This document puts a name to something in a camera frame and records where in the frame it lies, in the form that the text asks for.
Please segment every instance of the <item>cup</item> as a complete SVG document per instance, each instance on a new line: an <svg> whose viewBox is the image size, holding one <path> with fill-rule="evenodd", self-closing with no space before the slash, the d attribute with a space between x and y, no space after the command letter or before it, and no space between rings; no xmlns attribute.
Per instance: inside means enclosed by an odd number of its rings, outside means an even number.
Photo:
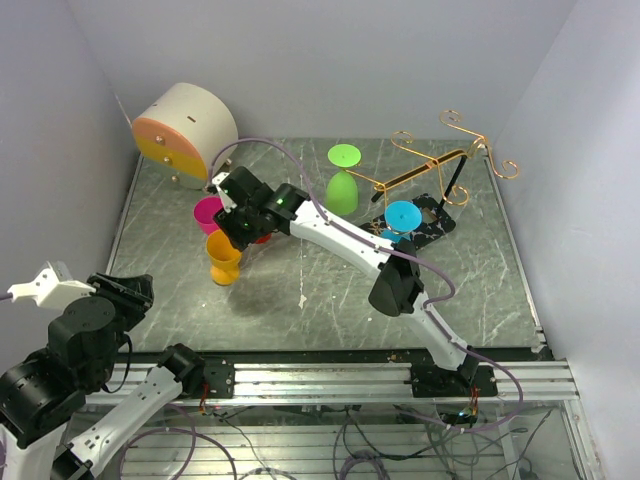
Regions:
<svg viewBox="0 0 640 480"><path fill-rule="evenodd" d="M220 228L213 219L213 216L220 210L222 210L222 200L220 197L205 197L194 207L193 218L196 219L200 230L205 234L210 235Z"/></svg>
<svg viewBox="0 0 640 480"><path fill-rule="evenodd" d="M231 241L222 230L216 230L207 237L207 254L211 260L211 279L218 285L227 286L240 276L242 252L231 245Z"/></svg>

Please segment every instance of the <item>yellow panel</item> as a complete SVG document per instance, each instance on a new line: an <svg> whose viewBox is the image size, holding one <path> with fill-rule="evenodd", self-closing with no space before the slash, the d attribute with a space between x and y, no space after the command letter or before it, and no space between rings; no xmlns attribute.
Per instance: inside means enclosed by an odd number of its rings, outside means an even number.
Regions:
<svg viewBox="0 0 640 480"><path fill-rule="evenodd" d="M207 167L202 163L199 158L190 157L184 153L170 150L164 145L159 145L155 142L147 140L139 136L135 137L136 144L145 157L167 165L164 161L165 157L171 159L169 164L171 167L181 172L192 175L202 180L207 179Z"/></svg>

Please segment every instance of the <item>white wall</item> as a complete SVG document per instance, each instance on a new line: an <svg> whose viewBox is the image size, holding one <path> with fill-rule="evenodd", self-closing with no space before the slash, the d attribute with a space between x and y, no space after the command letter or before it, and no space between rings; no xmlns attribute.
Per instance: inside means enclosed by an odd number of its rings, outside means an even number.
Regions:
<svg viewBox="0 0 640 480"><path fill-rule="evenodd" d="M241 135L496 135L575 0L68 0L135 117L177 81L218 95Z"/></svg>
<svg viewBox="0 0 640 480"><path fill-rule="evenodd" d="M0 291L45 260L104 268L135 146L64 0L0 2ZM46 343L56 313L0 304L0 371Z"/></svg>
<svg viewBox="0 0 640 480"><path fill-rule="evenodd" d="M638 478L640 2L580 0L499 136L541 321L611 479Z"/></svg>

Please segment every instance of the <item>blue disc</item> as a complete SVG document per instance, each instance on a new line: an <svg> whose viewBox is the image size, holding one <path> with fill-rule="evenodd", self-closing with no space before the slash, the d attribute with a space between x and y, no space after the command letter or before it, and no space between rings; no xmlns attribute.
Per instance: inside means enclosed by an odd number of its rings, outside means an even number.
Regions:
<svg viewBox="0 0 640 480"><path fill-rule="evenodd" d="M393 202L384 212L384 220L395 232L412 232L422 223L422 212L411 202Z"/></svg>

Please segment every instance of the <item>gray table top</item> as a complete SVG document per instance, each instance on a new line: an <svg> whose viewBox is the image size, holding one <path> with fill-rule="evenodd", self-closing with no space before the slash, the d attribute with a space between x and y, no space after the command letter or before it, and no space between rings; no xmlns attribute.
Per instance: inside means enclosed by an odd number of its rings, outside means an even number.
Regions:
<svg viewBox="0 0 640 480"><path fill-rule="evenodd" d="M419 165L420 158L381 139L287 139L311 176L319 198L337 169L327 160L336 143L362 152L358 171L380 180ZM416 140L414 147L441 155L464 142ZM266 145L240 145L231 157L275 187L301 186L300 175L283 155ZM325 350L421 347L398 319L375 311L367 297L371 282L335 255L282 234L243 254L239 280L230 287L211 281L205 235L192 215L204 196L172 183L144 160L133 185L124 227L116 242L111 273L149 273L155 304L132 332L138 351L159 351L182 342L196 350ZM455 165L447 164L450 176ZM458 287L457 295L437 308L449 325L474 346L536 346L536 320L511 244L490 170L476 155L460 176L470 201L448 206L456 229L426 246L419 256L442 268ZM435 172L391 191L390 200L409 200L423 192L436 198ZM383 212L372 204L371 184L358 180L360 204L347 220L361 224ZM446 284L424 271L431 296Z"/></svg>

